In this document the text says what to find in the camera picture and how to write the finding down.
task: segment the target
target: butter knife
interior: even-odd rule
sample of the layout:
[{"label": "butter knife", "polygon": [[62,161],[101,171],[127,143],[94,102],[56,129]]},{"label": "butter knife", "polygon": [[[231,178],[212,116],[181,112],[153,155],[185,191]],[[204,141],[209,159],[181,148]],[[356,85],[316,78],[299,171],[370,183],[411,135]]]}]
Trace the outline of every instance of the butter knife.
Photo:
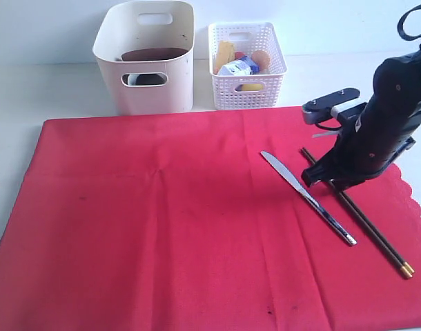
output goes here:
[{"label": "butter knife", "polygon": [[318,201],[313,198],[309,192],[301,185],[291,171],[284,165],[280,160],[274,157],[272,154],[262,151],[261,155],[266,159],[267,162],[283,177],[286,181],[297,190],[303,198],[305,198],[309,204],[321,215],[321,217],[333,228],[333,230],[350,246],[356,245],[357,241],[339,224],[333,216],[331,216],[325,209],[320,205]]}]

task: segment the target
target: red tablecloth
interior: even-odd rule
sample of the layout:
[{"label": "red tablecloth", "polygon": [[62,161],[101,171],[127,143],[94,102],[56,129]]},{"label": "red tablecloth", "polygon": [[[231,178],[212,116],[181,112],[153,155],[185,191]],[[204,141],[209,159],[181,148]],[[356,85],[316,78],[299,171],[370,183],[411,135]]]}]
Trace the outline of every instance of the red tablecloth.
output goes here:
[{"label": "red tablecloth", "polygon": [[[415,268],[403,279],[324,184],[348,247],[263,160],[322,156],[299,108],[47,121],[0,243],[0,331],[421,326],[421,218],[391,166],[349,194]],[[409,157],[406,152],[402,157]]]}]

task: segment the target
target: table surface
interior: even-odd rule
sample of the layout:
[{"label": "table surface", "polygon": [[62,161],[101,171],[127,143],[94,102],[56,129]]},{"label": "table surface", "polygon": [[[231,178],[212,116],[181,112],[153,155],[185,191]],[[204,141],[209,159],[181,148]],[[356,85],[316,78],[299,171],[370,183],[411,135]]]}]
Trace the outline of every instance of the table surface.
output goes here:
[{"label": "table surface", "polygon": [[[345,87],[358,88],[361,97],[368,100],[375,69],[387,57],[398,55],[375,52],[285,57],[288,72],[277,106],[300,106]],[[208,62],[195,61],[194,71],[193,111],[215,110]],[[43,122],[116,114],[96,63],[0,66],[0,238]],[[421,126],[413,137],[417,143],[396,163],[402,178],[413,188],[412,197],[421,205]]]}]

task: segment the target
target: white storage bin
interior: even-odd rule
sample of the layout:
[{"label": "white storage bin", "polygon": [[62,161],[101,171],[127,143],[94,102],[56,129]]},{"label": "white storage bin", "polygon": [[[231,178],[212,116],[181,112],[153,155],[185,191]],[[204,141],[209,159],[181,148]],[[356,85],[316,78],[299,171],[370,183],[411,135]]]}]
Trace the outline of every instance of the white storage bin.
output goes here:
[{"label": "white storage bin", "polygon": [[[194,42],[194,12],[186,2],[130,1],[109,9],[92,51],[119,113],[190,111]],[[181,48],[186,53],[167,60],[121,60],[124,53],[148,48]],[[136,77],[134,74],[157,74],[164,81],[132,86],[130,80]]]},{"label": "white storage bin", "polygon": [[[209,70],[212,75],[213,96],[218,110],[273,107],[280,95],[287,71],[284,57],[272,23],[213,23],[209,25]],[[235,51],[250,56],[256,50],[268,53],[271,62],[264,74],[248,76],[218,76],[213,73],[220,41],[230,41]],[[244,84],[261,84],[258,91],[236,91]]]}]

